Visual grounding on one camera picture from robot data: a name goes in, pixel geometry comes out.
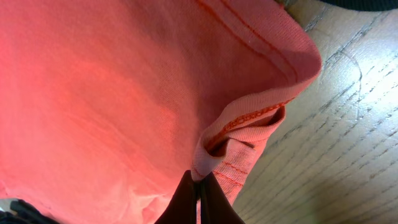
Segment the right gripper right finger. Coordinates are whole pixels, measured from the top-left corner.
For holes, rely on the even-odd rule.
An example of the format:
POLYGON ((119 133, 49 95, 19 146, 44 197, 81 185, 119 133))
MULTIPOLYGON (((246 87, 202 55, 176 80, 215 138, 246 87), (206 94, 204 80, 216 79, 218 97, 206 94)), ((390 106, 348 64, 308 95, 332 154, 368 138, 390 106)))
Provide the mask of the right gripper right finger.
POLYGON ((244 224, 212 172, 200 182, 200 200, 201 224, 244 224))

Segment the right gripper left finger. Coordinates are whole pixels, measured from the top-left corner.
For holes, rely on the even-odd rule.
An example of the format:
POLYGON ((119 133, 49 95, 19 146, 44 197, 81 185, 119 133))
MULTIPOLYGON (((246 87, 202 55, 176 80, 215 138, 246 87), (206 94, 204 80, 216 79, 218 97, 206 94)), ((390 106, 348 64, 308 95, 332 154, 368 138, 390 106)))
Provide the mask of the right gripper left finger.
POLYGON ((155 224, 196 224, 197 185, 186 170, 170 203, 155 224))

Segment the red t-shirt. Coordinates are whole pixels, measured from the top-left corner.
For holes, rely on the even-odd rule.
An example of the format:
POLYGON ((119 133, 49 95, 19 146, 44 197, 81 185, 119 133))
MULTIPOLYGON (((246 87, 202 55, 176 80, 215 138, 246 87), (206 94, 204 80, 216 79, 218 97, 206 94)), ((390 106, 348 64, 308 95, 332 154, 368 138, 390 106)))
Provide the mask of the red t-shirt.
POLYGON ((233 203, 321 67, 275 1, 2 1, 1 197, 154 223, 190 170, 233 203))

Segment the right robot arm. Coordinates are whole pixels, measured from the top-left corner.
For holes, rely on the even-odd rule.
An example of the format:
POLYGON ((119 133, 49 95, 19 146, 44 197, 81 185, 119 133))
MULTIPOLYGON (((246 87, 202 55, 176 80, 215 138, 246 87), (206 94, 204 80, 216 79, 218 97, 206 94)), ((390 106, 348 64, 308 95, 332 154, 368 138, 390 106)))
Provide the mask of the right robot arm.
MULTIPOLYGON (((223 193, 214 174, 194 182, 185 171, 167 208, 156 224, 244 224, 223 193)), ((10 212, 1 212, 1 224, 59 224, 31 204, 16 200, 10 212)))

